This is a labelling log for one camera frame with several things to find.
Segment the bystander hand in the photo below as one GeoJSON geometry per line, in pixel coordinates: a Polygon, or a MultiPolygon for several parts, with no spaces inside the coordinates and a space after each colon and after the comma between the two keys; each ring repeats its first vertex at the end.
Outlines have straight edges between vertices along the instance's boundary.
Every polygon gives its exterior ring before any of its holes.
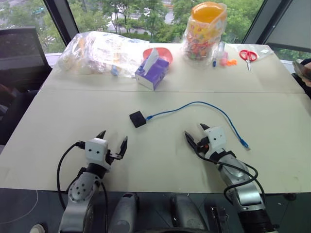
{"type": "MultiPolygon", "coordinates": [[[[311,68],[311,60],[310,59],[304,59],[301,62],[301,65],[305,66],[307,69],[310,69],[311,68]]],[[[306,84],[306,86],[311,87],[311,80],[309,78],[307,78],[304,75],[301,75],[301,79],[306,84]]]]}

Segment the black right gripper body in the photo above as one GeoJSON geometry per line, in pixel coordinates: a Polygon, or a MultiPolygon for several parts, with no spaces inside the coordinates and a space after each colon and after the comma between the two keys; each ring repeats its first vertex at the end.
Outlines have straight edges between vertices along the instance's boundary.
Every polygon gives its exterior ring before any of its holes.
{"type": "Polygon", "coordinates": [[[196,146],[197,152],[201,154],[206,154],[209,151],[209,138],[206,136],[202,138],[196,146]]]}

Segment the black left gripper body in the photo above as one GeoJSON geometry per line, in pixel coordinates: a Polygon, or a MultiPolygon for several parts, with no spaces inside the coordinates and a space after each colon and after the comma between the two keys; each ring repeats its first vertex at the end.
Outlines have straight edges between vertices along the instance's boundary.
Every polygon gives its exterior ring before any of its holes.
{"type": "Polygon", "coordinates": [[[119,154],[113,154],[111,153],[111,150],[107,151],[107,154],[105,155],[105,161],[108,165],[111,165],[114,160],[121,160],[122,156],[119,154]]]}

